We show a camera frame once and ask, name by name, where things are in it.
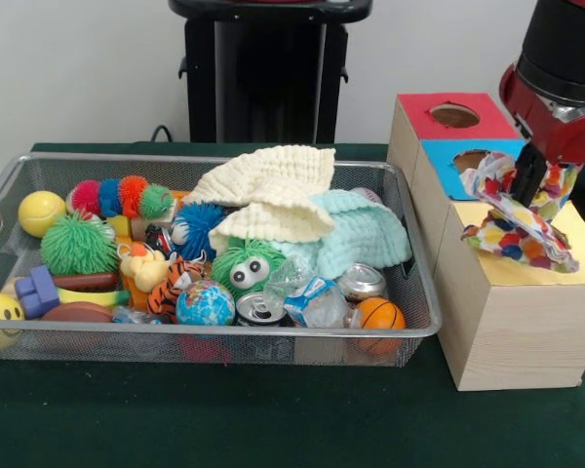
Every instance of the polka dot cloth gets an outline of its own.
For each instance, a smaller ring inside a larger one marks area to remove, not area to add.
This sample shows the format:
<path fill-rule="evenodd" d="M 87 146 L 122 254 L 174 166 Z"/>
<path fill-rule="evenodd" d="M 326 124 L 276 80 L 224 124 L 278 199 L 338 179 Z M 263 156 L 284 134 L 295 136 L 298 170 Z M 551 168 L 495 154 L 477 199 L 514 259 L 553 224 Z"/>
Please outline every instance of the polka dot cloth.
<path fill-rule="evenodd" d="M 578 270 L 566 236 L 550 221 L 569 198 L 582 166 L 549 166 L 539 191 L 527 208 L 509 195 L 516 175 L 514 161 L 488 153 L 477 170 L 462 175 L 466 191 L 493 206 L 480 227 L 466 227 L 462 239 L 474 247 L 537 268 L 562 273 Z"/>

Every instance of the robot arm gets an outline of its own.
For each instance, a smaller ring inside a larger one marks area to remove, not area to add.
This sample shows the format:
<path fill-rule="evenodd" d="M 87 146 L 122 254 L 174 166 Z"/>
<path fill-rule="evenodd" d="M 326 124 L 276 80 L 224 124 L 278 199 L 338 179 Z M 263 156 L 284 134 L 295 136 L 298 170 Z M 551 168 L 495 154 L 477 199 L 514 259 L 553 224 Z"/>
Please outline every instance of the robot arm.
<path fill-rule="evenodd" d="M 539 0 L 500 97 L 529 140 L 512 196 L 529 206 L 549 166 L 585 163 L 585 0 Z"/>

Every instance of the black cable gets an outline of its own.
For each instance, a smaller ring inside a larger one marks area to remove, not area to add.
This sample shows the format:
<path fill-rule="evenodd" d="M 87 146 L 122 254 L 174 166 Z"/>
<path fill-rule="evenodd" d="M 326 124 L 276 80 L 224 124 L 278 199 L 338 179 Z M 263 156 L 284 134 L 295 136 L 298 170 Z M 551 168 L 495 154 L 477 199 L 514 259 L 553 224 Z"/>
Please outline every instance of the black cable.
<path fill-rule="evenodd" d="M 165 135 L 167 136 L 167 141 L 169 143 L 174 142 L 174 139 L 172 137 L 172 133 L 164 125 L 159 125 L 158 127 L 156 127 L 156 130 L 154 131 L 154 134 L 152 135 L 152 138 L 150 139 L 150 141 L 156 141 L 156 138 L 158 137 L 158 134 L 161 133 L 161 131 L 165 133 Z"/>

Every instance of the blue box face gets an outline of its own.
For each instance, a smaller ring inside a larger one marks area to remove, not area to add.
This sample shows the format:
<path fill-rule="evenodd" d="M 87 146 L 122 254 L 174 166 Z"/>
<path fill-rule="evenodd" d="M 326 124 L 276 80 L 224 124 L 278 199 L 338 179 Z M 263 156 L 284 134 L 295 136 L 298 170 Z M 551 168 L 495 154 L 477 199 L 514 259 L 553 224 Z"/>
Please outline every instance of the blue box face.
<path fill-rule="evenodd" d="M 421 141 L 429 163 L 436 171 L 445 193 L 452 200 L 477 200 L 466 193 L 454 159 L 467 151 L 495 151 L 518 159 L 525 146 L 521 139 L 463 139 Z"/>

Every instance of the metal basket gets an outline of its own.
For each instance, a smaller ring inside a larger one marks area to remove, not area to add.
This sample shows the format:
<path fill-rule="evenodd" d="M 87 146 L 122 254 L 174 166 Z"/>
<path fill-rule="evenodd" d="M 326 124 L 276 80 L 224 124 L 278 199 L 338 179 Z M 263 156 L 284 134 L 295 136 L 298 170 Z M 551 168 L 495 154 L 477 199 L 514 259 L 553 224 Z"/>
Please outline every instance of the metal basket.
<path fill-rule="evenodd" d="M 0 290 L 41 263 L 39 240 L 18 224 L 21 200 L 35 190 L 66 196 L 79 181 L 138 174 L 172 189 L 194 187 L 223 158 L 33 153 L 0 175 Z M 365 186 L 393 210 L 409 233 L 414 259 L 384 270 L 387 295 L 404 311 L 401 331 L 194 327 L 11 321 L 17 334 L 0 359 L 126 362 L 208 362 L 328 366 L 403 366 L 423 337 L 435 334 L 441 314 L 424 258 L 407 184 L 385 163 L 338 162 L 332 188 Z"/>

